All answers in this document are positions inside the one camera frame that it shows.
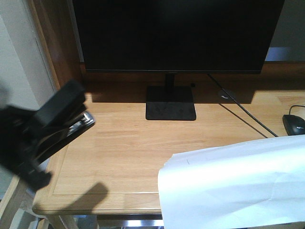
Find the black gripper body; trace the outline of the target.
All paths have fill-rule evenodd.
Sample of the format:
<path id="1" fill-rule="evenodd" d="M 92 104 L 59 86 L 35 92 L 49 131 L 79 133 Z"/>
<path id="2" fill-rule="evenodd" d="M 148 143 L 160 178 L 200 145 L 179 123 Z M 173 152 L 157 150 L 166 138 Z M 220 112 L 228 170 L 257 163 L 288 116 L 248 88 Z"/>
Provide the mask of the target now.
<path id="1" fill-rule="evenodd" d="M 17 175 L 32 190 L 47 186 L 51 173 L 39 168 L 34 159 L 38 140 L 25 133 L 35 110 L 9 105 L 10 91 L 0 85 L 0 165 Z"/>

